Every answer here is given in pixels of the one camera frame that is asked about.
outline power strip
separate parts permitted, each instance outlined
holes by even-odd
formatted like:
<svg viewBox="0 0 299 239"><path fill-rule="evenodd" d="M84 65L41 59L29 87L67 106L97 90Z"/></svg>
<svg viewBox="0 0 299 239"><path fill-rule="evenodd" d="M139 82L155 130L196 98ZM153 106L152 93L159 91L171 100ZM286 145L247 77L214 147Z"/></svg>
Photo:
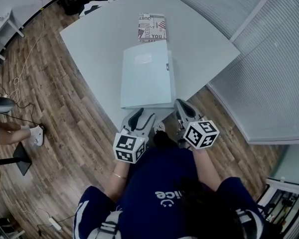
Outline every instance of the power strip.
<svg viewBox="0 0 299 239"><path fill-rule="evenodd" d="M54 218L51 217L49 219L49 221L55 227L56 230L61 231L62 227L59 225L59 223Z"/></svg>

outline bracelet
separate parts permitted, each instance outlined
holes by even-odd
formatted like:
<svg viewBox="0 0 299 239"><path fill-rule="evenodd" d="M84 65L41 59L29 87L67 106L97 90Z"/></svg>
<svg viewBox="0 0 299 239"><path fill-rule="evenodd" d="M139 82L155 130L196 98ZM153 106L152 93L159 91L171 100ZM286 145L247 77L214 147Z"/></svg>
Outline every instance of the bracelet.
<svg viewBox="0 0 299 239"><path fill-rule="evenodd" d="M113 172L114 175L116 175L117 177L121 178L121 179L124 179L124 180L127 180L127 177L122 177L121 175L118 175L117 173Z"/></svg>

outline white sock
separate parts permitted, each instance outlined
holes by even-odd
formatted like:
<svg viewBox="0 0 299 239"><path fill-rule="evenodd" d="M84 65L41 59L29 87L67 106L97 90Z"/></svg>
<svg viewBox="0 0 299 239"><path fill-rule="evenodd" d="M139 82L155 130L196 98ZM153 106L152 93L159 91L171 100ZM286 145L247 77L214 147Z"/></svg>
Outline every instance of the white sock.
<svg viewBox="0 0 299 239"><path fill-rule="evenodd" d="M30 126L29 125L22 125L21 130L25 130L25 129L30 129Z"/></svg>
<svg viewBox="0 0 299 239"><path fill-rule="evenodd" d="M41 132L41 130L42 129L39 126L30 128L31 135L38 135Z"/></svg>

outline white table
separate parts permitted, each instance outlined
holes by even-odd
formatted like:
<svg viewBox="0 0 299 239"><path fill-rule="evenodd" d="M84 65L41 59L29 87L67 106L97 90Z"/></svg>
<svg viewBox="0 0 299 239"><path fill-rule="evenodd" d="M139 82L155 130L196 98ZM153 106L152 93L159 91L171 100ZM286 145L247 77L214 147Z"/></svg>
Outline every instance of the white table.
<svg viewBox="0 0 299 239"><path fill-rule="evenodd" d="M141 12L163 13L173 56L176 97L188 100L239 51L209 21L180 0L116 0L61 31L74 62L117 129L131 110L120 108L123 51L138 41ZM173 109L146 109L163 120Z"/></svg>
<svg viewBox="0 0 299 239"><path fill-rule="evenodd" d="M5 26L5 24L9 24L21 37L24 37L24 34L16 27L16 25L10 20L12 10L11 8L3 11L0 15L0 30ZM2 49L5 50L4 44L0 43ZM0 55L0 59L5 60L5 57Z"/></svg>

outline wooden floor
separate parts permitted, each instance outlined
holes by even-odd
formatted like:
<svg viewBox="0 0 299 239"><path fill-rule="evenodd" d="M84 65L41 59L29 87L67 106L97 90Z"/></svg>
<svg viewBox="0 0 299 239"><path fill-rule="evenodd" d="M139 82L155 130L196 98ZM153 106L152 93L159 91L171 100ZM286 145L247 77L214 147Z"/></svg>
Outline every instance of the wooden floor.
<svg viewBox="0 0 299 239"><path fill-rule="evenodd" d="M38 237L37 224L48 224L44 211L33 214L37 208L58 221L73 215L83 191L89 185L103 189L114 167L116 129L94 99L59 34L75 20L76 16L64 15L56 3L44 10L44 33L20 79L19 102L20 106L35 104L34 120L47 127L44 145L37 148L28 140L23 143L33 162L24 177L15 164L0 167L0 217L11 214L29 238ZM25 38L16 36L7 47L0 82L8 94L15 89L13 79L21 73L41 31L39 14L24 28ZM201 90L190 101L221 131L216 144L208 149L221 176L239 176L258 198L282 148L249 146L208 90ZM15 107L12 115L31 120L31 111L32 107ZM172 116L166 119L166 126L172 136L176 130ZM15 145L0 146L0 158L11 157L14 149ZM63 233L41 226L43 238L71 238L72 219L61 224Z"/></svg>

